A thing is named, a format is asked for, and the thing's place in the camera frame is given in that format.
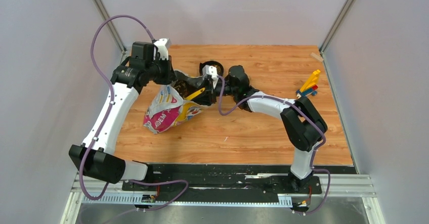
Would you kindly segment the yellow plastic scoop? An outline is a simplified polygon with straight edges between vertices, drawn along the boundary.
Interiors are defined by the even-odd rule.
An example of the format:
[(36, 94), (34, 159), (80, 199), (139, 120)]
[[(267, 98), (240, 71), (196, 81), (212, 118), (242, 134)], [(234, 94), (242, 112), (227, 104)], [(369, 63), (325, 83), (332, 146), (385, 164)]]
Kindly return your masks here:
[(190, 95), (188, 95), (188, 96), (187, 96), (187, 97), (185, 97), (184, 99), (185, 99), (186, 101), (191, 101), (191, 100), (193, 100), (194, 98), (196, 98), (196, 97), (198, 97), (199, 95), (201, 95), (204, 91), (205, 91), (205, 88), (198, 89), (197, 91), (195, 91), (195, 92), (191, 93)]

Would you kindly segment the pet food bag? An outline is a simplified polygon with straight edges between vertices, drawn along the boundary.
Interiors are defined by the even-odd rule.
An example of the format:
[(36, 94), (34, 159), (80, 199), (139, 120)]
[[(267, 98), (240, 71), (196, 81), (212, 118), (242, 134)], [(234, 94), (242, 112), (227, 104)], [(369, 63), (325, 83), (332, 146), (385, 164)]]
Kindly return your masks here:
[(189, 76), (180, 70), (174, 72), (176, 80), (160, 87), (144, 116), (143, 126), (154, 134), (179, 126), (209, 107), (184, 99), (198, 89), (209, 86), (209, 78)]

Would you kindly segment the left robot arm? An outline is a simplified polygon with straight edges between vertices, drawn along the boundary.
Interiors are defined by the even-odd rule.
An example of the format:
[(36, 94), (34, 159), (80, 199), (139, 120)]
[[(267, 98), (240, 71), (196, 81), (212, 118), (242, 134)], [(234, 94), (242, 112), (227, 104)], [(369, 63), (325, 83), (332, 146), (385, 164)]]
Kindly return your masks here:
[(131, 55), (113, 71), (111, 88), (96, 123), (82, 144), (69, 150), (80, 174), (111, 184), (135, 180), (142, 190), (154, 186), (155, 176), (148, 172), (148, 164), (121, 159), (114, 152), (125, 118), (143, 87), (150, 81), (167, 85), (175, 80), (170, 45), (168, 38), (135, 42)]

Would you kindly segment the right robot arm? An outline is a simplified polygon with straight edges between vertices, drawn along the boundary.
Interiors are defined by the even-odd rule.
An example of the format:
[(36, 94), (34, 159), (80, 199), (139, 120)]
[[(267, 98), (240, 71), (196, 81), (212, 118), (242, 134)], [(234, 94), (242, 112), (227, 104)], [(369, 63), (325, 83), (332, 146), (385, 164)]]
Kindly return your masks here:
[(259, 91), (250, 85), (250, 79), (241, 65), (231, 67), (226, 77), (217, 72), (206, 72), (199, 77), (185, 76), (184, 82), (186, 96), (202, 90), (196, 101), (203, 105), (220, 104), (223, 96), (232, 96), (236, 108), (280, 119), (295, 148), (288, 174), (290, 188), (299, 193), (309, 186), (315, 172), (315, 154), (326, 143), (328, 127), (307, 97), (292, 100)]

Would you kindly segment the black bowl left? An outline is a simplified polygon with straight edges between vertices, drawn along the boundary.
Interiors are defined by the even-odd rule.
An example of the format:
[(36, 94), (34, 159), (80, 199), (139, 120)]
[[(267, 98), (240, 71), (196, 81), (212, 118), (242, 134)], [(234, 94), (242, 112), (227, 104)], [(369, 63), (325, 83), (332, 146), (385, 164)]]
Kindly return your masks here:
[(200, 64), (199, 64), (199, 75), (200, 75), (200, 76), (202, 76), (202, 75), (203, 75), (203, 68), (204, 68), (206, 65), (215, 67), (215, 68), (216, 68), (216, 70), (217, 70), (218, 75), (220, 75), (220, 76), (224, 76), (224, 72), (225, 72), (224, 67), (223, 67), (223, 65), (222, 65), (220, 62), (218, 62), (218, 61), (206, 61), (206, 62), (200, 63)]

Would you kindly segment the colourful toy block figure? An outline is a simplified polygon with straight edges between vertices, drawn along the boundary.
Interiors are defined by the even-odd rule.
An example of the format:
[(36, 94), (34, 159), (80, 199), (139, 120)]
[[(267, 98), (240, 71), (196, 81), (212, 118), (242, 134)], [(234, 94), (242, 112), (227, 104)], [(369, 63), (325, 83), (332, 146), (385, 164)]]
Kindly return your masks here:
[(320, 78), (321, 71), (319, 69), (312, 72), (303, 86), (296, 91), (297, 98), (315, 96), (318, 94), (318, 82)]

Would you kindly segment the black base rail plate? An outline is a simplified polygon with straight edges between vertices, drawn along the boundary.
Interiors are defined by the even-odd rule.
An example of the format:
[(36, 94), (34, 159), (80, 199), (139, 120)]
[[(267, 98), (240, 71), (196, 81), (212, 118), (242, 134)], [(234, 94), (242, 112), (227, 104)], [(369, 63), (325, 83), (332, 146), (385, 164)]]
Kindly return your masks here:
[(157, 201), (180, 194), (183, 202), (273, 203), (278, 194), (322, 193), (319, 177), (303, 184), (290, 180), (289, 165), (152, 164), (147, 182), (161, 187), (123, 183), (124, 191), (155, 191)]

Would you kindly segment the left aluminium frame post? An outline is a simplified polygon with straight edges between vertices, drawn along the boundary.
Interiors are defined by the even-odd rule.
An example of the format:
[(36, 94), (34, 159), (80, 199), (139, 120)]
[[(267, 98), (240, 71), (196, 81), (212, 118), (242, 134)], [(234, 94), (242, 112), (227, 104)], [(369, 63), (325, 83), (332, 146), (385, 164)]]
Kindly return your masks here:
[[(110, 18), (110, 15), (103, 3), (102, 0), (92, 0), (95, 7), (97, 8), (101, 18), (103, 20), (107, 20), (108, 18)], [(112, 22), (109, 22), (105, 25), (110, 33), (110, 35), (112, 36), (114, 42), (116, 43), (117, 47), (120, 49), (122, 54), (125, 54), (126, 52), (126, 48), (125, 45), (115, 27), (115, 25)]]

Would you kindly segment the aluminium frame post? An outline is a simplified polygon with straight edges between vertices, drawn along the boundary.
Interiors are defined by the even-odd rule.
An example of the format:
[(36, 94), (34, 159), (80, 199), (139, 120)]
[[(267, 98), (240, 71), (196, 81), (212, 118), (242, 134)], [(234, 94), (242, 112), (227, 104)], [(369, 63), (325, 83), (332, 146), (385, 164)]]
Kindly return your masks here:
[(329, 29), (327, 35), (325, 36), (322, 44), (319, 46), (319, 52), (323, 56), (327, 48), (329, 47), (332, 39), (334, 38), (336, 32), (340, 28), (344, 18), (347, 16), (348, 12), (352, 8), (355, 0), (346, 0), (341, 7), (337, 17), (335, 18), (331, 28)]
[[(95, 7), (97, 8), (101, 18), (103, 20), (107, 20), (108, 18), (110, 18), (110, 15), (103, 3), (102, 0), (92, 0)], [(115, 27), (115, 25), (112, 22), (109, 22), (105, 25), (110, 33), (110, 35), (112, 36), (114, 42), (116, 43), (117, 47), (120, 49), (122, 54), (125, 54), (126, 52), (126, 48), (125, 45)]]

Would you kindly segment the right aluminium frame post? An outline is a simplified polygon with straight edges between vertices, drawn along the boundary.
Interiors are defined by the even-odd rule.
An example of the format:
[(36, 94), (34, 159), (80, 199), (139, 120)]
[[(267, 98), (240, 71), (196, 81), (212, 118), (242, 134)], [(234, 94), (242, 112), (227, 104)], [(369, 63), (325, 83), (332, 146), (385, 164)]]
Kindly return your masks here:
[(329, 47), (332, 39), (334, 38), (336, 32), (340, 28), (344, 18), (347, 16), (348, 12), (352, 8), (355, 0), (346, 0), (341, 7), (337, 17), (335, 18), (331, 28), (329, 29), (327, 35), (325, 36), (322, 44), (319, 46), (319, 52), (323, 56), (327, 48)]

